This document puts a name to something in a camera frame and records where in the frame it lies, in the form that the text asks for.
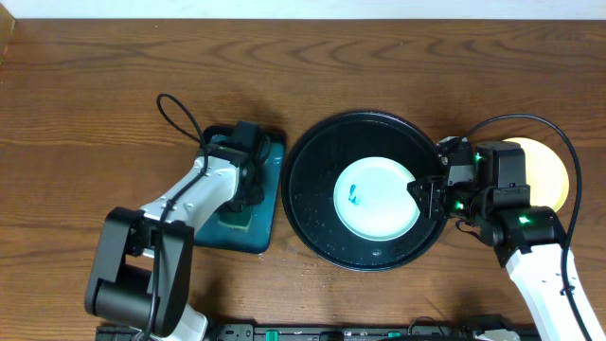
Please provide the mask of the mint plate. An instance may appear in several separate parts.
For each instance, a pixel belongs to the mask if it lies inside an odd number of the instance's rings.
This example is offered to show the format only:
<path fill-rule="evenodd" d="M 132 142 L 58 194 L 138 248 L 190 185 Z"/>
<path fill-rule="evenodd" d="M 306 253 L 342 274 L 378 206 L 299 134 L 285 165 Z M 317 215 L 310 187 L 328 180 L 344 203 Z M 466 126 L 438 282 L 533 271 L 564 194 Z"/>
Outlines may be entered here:
<path fill-rule="evenodd" d="M 348 165 L 338 176 L 333 204 L 341 223 L 354 235 L 387 242 L 406 234 L 420 211 L 407 186 L 414 175 L 400 163 L 372 156 Z"/>

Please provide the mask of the green yellow sponge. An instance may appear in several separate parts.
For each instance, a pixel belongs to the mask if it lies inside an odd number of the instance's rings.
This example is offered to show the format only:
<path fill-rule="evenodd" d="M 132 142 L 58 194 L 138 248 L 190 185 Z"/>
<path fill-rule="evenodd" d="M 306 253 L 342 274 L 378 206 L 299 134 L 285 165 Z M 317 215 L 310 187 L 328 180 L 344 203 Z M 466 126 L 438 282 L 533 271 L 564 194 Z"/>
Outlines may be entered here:
<path fill-rule="evenodd" d="M 220 213 L 218 223 L 222 227 L 247 231 L 250 228 L 251 220 L 251 211 L 243 210 L 241 212 Z"/>

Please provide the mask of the yellow plate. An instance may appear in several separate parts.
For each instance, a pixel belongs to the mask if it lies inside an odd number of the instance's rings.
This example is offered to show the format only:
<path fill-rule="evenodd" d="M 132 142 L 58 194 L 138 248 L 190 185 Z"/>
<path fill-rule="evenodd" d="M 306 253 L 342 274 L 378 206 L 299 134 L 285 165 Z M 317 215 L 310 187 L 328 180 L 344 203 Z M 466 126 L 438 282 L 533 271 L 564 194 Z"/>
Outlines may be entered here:
<path fill-rule="evenodd" d="M 567 199 L 570 185 L 567 170 L 558 155 L 534 139 L 512 137 L 507 142 L 519 143 L 526 154 L 530 204 L 560 210 Z"/>

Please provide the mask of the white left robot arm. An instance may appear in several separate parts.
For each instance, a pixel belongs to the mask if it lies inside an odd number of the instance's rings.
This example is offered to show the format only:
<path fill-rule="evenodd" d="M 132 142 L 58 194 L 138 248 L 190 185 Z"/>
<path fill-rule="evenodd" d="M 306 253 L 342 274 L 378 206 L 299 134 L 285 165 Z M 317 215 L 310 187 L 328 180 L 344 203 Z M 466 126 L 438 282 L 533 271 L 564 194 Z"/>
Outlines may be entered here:
<path fill-rule="evenodd" d="M 265 201 L 269 140 L 203 142 L 190 171 L 138 210 L 106 217 L 84 298 L 87 313 L 123 322 L 148 339 L 201 338 L 206 319 L 187 304 L 198 231 L 219 209 L 242 213 Z"/>

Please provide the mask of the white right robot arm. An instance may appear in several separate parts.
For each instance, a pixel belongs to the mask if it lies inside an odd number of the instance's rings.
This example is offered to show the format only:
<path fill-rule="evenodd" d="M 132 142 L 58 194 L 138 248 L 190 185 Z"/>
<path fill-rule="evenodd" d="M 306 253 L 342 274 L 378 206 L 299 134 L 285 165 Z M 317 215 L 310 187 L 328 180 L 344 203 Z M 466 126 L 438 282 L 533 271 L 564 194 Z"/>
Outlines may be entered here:
<path fill-rule="evenodd" d="M 411 182 L 423 217 L 455 221 L 495 252 L 521 293 L 543 340 L 602 340 L 605 332 L 579 280 L 557 215 L 569 190 L 567 170 L 544 144 L 523 137 L 473 145 L 437 144 L 439 175 Z"/>

